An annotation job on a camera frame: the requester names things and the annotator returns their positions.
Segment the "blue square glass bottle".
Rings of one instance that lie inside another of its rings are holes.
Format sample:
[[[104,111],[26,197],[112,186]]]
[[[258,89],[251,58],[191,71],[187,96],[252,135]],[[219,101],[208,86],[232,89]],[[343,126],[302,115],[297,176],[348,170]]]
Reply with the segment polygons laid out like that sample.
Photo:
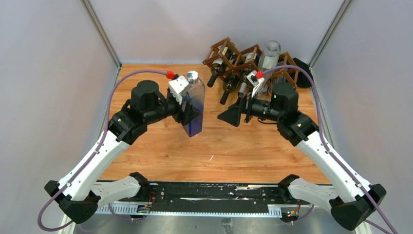
[[[191,102],[192,107],[199,115],[195,117],[189,124],[184,126],[184,130],[189,137],[199,134],[203,128],[203,116],[205,105],[205,84],[199,77],[196,71],[189,71],[187,73],[187,80],[191,84],[188,92],[188,101]]]

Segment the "dark bottle white label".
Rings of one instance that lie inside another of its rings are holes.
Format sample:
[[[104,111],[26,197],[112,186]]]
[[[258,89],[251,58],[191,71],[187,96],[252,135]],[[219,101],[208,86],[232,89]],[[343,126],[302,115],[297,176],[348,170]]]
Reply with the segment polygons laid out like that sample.
[[[223,57],[230,59],[232,56],[232,50],[228,47],[223,49]],[[208,87],[212,87],[216,81],[216,79],[221,76],[226,70],[227,64],[224,62],[222,58],[218,58],[212,62],[210,67],[211,77],[207,82]]]

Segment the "clear round glass bottle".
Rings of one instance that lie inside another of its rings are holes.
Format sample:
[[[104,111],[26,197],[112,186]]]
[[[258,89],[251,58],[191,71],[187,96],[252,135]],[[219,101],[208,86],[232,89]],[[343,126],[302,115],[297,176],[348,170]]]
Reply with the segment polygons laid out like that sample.
[[[269,70],[277,66],[280,53],[281,53],[281,45],[275,40],[268,41],[264,46],[262,55],[259,60],[259,65],[258,65],[259,71],[264,72],[266,70]],[[267,82],[273,73],[274,71],[271,71],[265,74],[264,82],[262,84],[262,87],[257,92],[257,97],[263,98],[265,96],[265,93],[268,90]]]

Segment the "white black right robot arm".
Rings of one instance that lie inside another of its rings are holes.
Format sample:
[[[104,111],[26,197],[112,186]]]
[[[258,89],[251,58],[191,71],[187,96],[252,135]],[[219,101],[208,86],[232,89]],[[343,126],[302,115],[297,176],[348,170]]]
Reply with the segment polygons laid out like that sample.
[[[386,190],[371,184],[338,155],[324,139],[318,125],[298,109],[299,95],[289,83],[276,83],[271,100],[239,92],[237,101],[218,119],[239,126],[241,115],[274,121],[280,135],[305,153],[332,183],[326,187],[289,175],[279,182],[278,197],[283,203],[301,200],[328,211],[343,228],[353,231],[375,210]]]

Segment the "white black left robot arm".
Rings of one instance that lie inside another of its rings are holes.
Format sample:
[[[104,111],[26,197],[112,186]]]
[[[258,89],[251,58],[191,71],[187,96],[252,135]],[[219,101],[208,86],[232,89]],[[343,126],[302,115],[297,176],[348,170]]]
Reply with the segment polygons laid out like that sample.
[[[169,82],[164,96],[157,82],[140,81],[120,111],[108,121],[96,145],[65,177],[51,180],[45,191],[76,224],[91,218],[108,204],[124,198],[151,201],[148,180],[138,172],[123,179],[97,184],[108,166],[128,149],[150,124],[173,117],[189,137],[202,130],[205,84],[179,76]]]

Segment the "dark bottle barcode label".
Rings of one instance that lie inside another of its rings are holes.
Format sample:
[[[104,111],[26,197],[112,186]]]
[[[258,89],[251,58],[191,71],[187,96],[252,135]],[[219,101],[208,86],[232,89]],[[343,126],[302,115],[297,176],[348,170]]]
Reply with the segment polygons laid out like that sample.
[[[239,91],[238,91],[238,95],[241,95],[241,94],[245,94],[245,92],[246,92],[246,90],[247,90],[247,87],[248,86],[251,86],[252,87],[252,85],[250,84],[250,82],[246,79],[246,76],[251,72],[251,71],[256,71],[256,69],[254,69],[254,66],[252,66],[252,65],[255,65],[255,66],[257,66],[258,65],[258,61],[259,61],[259,56],[257,56],[257,53],[255,52],[249,52],[249,53],[247,53],[246,54],[246,57],[244,58],[244,61],[242,61],[241,59],[237,62],[237,65],[238,66],[242,66],[242,65],[244,65],[244,64],[248,64],[248,66],[245,66],[245,67],[243,67],[242,69],[240,69],[239,70],[239,73],[240,73],[240,76],[239,76],[239,78],[240,78],[240,83],[241,83],[241,85],[240,85],[240,88],[239,88]]]

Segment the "dark bottle lower rack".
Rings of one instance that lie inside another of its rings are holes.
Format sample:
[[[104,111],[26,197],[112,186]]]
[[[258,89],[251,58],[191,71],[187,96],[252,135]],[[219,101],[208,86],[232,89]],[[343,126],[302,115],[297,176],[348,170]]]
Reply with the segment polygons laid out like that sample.
[[[222,97],[220,99],[220,104],[221,105],[226,104],[226,101],[228,99],[229,94],[237,88],[239,81],[240,81],[240,78],[235,73],[231,73],[231,74],[229,74],[225,77],[224,83],[223,83],[224,92],[223,92]]]

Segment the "brown wooden wine rack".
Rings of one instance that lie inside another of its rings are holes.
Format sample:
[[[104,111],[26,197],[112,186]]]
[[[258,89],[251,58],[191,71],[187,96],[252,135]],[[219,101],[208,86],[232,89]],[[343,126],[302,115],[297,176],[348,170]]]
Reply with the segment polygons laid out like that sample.
[[[229,37],[211,45],[207,57],[202,62],[211,71],[211,77],[207,86],[212,87],[217,78],[224,80],[229,74],[235,74],[241,78],[241,73],[244,70],[258,70],[257,58],[261,58],[262,55],[263,52],[258,44],[239,51]],[[289,52],[282,53],[279,56],[278,62],[281,62],[281,65],[297,66]],[[299,71],[297,69],[279,69],[274,71],[270,78],[277,78],[279,76],[284,76],[294,88],[298,88]]]

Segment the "black cloth behind rack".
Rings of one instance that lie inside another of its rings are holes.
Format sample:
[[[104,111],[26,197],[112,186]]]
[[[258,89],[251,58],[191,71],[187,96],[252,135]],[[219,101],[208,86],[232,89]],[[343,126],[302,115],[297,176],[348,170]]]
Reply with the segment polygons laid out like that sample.
[[[293,61],[298,67],[306,71],[306,73],[310,76],[311,80],[314,79],[312,73],[310,72],[309,65],[307,63],[303,62],[302,60],[298,58],[293,58]],[[298,73],[296,84],[300,88],[310,88],[312,86],[307,76],[301,71],[299,71]]]

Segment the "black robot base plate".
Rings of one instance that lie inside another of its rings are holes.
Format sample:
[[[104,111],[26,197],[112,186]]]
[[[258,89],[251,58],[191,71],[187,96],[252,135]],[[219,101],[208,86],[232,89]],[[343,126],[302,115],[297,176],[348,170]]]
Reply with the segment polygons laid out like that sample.
[[[152,181],[148,195],[138,200],[123,198],[97,210],[136,217],[212,216],[212,217],[288,217],[305,213],[311,204],[282,198],[274,183],[212,183]]]

